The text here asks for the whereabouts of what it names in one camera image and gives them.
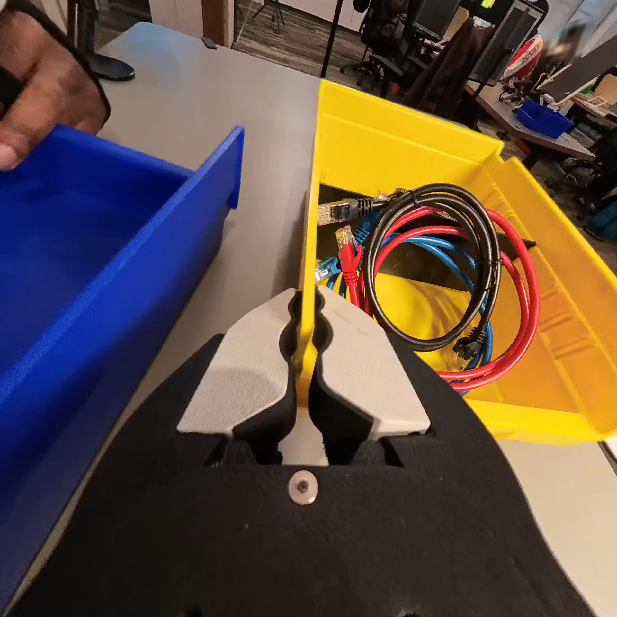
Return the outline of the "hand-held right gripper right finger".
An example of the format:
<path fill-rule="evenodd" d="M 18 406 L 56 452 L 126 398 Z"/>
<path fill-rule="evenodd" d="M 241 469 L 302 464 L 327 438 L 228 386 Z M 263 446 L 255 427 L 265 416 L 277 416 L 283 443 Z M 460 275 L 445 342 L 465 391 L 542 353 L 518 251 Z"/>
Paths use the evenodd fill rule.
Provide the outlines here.
<path fill-rule="evenodd" d="M 384 330 L 325 286 L 315 290 L 312 343 L 308 411 L 326 454 L 427 433 L 428 414 Z"/>

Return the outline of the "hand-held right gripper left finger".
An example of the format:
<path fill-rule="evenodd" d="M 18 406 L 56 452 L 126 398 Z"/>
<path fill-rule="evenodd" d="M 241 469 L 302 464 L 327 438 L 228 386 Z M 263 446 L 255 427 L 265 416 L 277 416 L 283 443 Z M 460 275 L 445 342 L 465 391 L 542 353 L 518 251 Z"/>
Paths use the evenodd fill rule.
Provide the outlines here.
<path fill-rule="evenodd" d="M 296 423 L 298 311 L 302 293 L 286 289 L 241 317 L 223 335 L 177 431 L 277 448 Z"/>

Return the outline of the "yellow plastic bin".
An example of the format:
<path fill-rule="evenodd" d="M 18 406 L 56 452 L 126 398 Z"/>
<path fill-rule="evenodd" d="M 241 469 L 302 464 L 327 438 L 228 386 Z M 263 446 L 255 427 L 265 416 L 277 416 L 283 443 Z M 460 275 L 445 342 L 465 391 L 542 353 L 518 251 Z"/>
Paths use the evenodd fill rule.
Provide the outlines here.
<path fill-rule="evenodd" d="M 306 207 L 302 263 L 300 391 L 316 350 L 314 269 L 322 184 L 374 197 L 449 183 L 499 212 L 531 248 L 541 297 L 539 327 L 507 375 L 467 403 L 494 436 L 535 443 L 604 441 L 616 435 L 616 276 L 516 158 L 496 139 L 449 121 L 322 81 Z"/>

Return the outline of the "blue plastic bin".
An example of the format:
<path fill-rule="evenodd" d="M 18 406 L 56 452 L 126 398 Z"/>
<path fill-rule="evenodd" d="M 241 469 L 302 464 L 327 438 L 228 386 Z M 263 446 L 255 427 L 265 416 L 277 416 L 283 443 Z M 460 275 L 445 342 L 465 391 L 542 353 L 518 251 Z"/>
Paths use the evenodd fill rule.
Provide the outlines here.
<path fill-rule="evenodd" d="M 59 126 L 1 174 L 1 611 L 216 254 L 244 136 L 193 172 Z"/>

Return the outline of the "person's left hand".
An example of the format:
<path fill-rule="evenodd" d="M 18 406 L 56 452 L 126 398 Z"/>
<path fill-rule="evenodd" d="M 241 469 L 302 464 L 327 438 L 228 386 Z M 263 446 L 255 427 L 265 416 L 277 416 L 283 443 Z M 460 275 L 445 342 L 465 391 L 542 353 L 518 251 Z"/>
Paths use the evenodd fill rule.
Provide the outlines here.
<path fill-rule="evenodd" d="M 1 171 L 58 125 L 96 135 L 110 114 L 100 82 L 58 27 L 28 1 L 1 1 Z"/>

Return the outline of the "teal bag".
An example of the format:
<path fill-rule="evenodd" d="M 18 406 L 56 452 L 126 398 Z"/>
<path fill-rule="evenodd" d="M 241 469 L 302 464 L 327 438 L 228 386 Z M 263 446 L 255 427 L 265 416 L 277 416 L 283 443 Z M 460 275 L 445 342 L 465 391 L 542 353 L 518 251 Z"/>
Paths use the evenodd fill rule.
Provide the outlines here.
<path fill-rule="evenodd" d="M 616 240 L 616 200 L 589 219 L 587 231 L 599 240 Z"/>

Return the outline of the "grey office desk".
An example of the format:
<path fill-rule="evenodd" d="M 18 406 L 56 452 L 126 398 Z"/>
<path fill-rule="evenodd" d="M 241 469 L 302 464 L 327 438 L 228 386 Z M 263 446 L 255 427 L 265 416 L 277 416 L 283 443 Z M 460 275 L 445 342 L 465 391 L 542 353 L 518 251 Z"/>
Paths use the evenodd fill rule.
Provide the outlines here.
<path fill-rule="evenodd" d="M 501 84 L 485 86 L 476 97 L 476 101 L 502 130 L 514 139 L 530 144 L 530 155 L 538 158 L 546 156 L 546 152 L 551 150 L 577 160 L 593 161 L 595 159 L 595 154 L 570 134 L 564 133 L 557 138 L 551 138 L 525 127 L 516 118 L 513 106 L 499 100 L 502 91 Z"/>

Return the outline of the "small blue bin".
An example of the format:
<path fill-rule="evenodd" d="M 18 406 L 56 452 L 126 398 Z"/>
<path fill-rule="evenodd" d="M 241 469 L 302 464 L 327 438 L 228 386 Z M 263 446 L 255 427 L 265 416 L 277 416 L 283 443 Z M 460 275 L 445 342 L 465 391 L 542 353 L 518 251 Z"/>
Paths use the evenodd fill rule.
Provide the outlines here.
<path fill-rule="evenodd" d="M 558 139 L 573 127 L 573 122 L 560 112 L 530 99 L 519 106 L 516 119 L 529 130 L 551 139 Z"/>

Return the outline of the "brown coat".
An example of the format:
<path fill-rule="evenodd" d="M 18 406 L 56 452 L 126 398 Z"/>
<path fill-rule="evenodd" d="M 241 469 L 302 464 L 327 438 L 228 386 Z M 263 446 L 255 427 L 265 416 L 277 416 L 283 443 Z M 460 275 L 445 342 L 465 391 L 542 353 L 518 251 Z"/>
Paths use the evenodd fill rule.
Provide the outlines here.
<path fill-rule="evenodd" d="M 413 82 L 403 104 L 420 112 L 454 120 L 465 85 L 492 31 L 491 25 L 478 25 L 474 18 L 469 17 Z"/>

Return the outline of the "black office chair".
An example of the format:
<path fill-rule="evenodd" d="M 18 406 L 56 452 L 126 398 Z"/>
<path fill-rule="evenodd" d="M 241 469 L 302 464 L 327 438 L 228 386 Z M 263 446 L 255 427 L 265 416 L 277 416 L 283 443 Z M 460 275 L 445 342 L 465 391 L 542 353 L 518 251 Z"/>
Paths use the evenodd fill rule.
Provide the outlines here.
<path fill-rule="evenodd" d="M 382 79 L 382 70 L 372 58 L 392 57 L 403 37 L 407 17 L 414 17 L 420 4 L 421 1 L 354 1 L 354 10 L 364 14 L 359 33 L 365 52 L 361 62 L 341 66 L 340 73 L 357 73 L 357 86 L 362 87 L 369 80 L 370 88 L 375 88 Z"/>

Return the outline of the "black stand base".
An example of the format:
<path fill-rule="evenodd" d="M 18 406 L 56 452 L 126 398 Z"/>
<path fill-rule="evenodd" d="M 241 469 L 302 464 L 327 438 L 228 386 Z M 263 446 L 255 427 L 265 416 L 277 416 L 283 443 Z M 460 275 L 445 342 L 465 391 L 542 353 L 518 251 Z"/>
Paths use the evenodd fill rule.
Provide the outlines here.
<path fill-rule="evenodd" d="M 135 70 L 126 62 L 101 55 L 94 50 L 98 8 L 96 1 L 73 1 L 73 42 L 89 68 L 100 79 L 130 81 Z"/>

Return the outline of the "black pole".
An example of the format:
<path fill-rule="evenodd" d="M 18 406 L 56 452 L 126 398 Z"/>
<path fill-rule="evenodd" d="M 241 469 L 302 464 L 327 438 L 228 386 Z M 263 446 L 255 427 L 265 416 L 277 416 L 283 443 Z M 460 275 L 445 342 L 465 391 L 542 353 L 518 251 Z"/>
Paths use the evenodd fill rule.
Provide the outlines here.
<path fill-rule="evenodd" d="M 321 71 L 320 71 L 320 78 L 321 79 L 325 79 L 326 78 L 326 74 L 327 74 L 327 70 L 328 70 L 328 66 L 329 66 L 329 61 L 331 58 L 331 53 L 333 50 L 333 45 L 334 45 L 334 41 L 335 41 L 335 36 L 336 36 L 336 32 L 337 32 L 337 26 L 339 24 L 339 19 L 340 19 L 340 15 L 341 15 L 341 11 L 343 8 L 343 0 L 338 0 L 336 1 L 336 5 L 335 5 L 335 12 L 334 12 L 334 16 L 331 20 L 331 26 L 329 29 L 329 36 L 328 36 L 328 41 L 326 44 L 326 50 L 323 56 L 323 61 L 322 61 L 322 65 L 321 65 Z"/>

